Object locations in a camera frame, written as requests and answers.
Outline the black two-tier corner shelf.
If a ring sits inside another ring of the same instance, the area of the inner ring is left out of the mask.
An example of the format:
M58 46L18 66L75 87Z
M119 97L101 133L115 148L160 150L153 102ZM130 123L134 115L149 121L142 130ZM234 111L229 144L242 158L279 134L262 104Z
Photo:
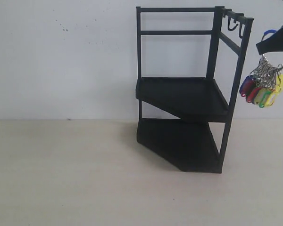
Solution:
M209 30L143 30L142 13L213 13ZM228 17L238 27L227 29ZM239 22L245 23L243 39ZM192 8L136 7L138 125L136 140L183 172L222 172L253 18L223 6ZM142 36L208 35L210 49L204 77L144 77ZM238 57L230 99L214 75L219 43Z

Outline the bunch of colourful key tags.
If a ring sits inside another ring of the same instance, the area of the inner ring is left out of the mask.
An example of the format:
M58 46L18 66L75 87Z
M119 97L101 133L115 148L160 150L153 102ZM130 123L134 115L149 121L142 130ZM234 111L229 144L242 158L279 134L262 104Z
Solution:
M259 108L270 107L283 90L283 64L273 66L265 55L261 55L257 67L245 78L239 94L247 103Z

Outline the black metal hook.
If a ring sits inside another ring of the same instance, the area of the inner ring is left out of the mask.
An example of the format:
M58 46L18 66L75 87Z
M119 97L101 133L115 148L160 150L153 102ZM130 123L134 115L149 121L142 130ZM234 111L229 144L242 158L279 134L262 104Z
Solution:
M239 22L239 38L243 39L245 23Z
M238 27L236 20L232 21L231 17L228 17L227 29L228 31L232 32Z

